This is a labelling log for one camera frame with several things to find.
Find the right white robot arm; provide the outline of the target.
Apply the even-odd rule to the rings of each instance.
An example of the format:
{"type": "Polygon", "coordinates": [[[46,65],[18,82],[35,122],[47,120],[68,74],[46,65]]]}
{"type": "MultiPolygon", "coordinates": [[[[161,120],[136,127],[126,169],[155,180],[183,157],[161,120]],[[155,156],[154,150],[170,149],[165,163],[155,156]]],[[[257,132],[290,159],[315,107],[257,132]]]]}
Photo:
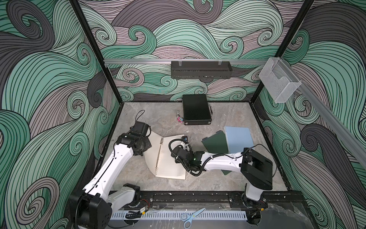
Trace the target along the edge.
{"type": "Polygon", "coordinates": [[[255,151],[254,147],[234,154],[212,154],[194,152],[187,140],[173,139],[168,149],[175,162],[195,177],[211,170],[241,173],[248,180],[245,188],[247,200],[259,202],[263,192],[273,189],[273,162],[255,151]]]}

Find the beige spiral notebook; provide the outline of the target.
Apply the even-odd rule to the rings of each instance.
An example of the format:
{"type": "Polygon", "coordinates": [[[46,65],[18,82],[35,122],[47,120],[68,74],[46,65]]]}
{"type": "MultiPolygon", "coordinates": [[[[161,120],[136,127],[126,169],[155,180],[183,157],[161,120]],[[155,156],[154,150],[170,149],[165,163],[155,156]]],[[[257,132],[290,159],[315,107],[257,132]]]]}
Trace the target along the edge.
{"type": "Polygon", "coordinates": [[[182,137],[183,135],[162,137],[154,132],[150,134],[149,141],[152,147],[144,152],[144,158],[149,170],[156,177],[185,180],[186,170],[181,164],[175,162],[174,156],[171,156],[169,150],[181,145],[182,137]],[[169,146],[174,139],[178,139],[178,141],[169,146]]]}

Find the dark green spiral notebook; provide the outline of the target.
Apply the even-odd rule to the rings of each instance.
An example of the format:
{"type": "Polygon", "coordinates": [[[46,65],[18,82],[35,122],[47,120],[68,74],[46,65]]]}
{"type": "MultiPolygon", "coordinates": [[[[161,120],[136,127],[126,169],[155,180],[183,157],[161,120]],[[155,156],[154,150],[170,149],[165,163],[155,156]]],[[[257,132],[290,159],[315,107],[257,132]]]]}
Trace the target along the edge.
{"type": "Polygon", "coordinates": [[[206,151],[211,154],[228,154],[228,146],[225,133],[219,130],[214,135],[202,139],[206,151]]]}

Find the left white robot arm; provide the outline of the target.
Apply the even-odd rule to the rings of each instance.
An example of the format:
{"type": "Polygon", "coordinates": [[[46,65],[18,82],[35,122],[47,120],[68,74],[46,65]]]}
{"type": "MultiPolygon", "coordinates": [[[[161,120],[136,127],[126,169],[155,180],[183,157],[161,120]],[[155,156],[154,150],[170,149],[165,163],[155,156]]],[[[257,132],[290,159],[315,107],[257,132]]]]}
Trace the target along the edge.
{"type": "Polygon", "coordinates": [[[112,215],[125,205],[138,205],[140,187],[126,184],[119,191],[111,188],[123,167],[133,156],[141,156],[151,148],[146,134],[123,133],[99,172],[84,186],[69,196],[70,211],[75,229],[104,229],[112,215]]]}

